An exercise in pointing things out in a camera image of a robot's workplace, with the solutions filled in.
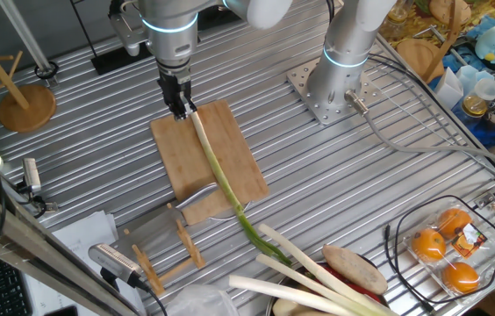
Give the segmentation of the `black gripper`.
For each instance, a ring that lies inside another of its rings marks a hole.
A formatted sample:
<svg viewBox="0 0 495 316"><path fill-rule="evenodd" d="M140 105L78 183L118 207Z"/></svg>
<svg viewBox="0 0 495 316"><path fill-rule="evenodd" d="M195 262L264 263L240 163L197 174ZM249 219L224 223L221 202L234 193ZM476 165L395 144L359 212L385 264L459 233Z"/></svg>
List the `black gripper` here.
<svg viewBox="0 0 495 316"><path fill-rule="evenodd" d="M197 107L191 100L190 72L161 72L158 84L162 90L164 103L172 112L175 121L181 120L182 117L188 118L197 111Z"/></svg>

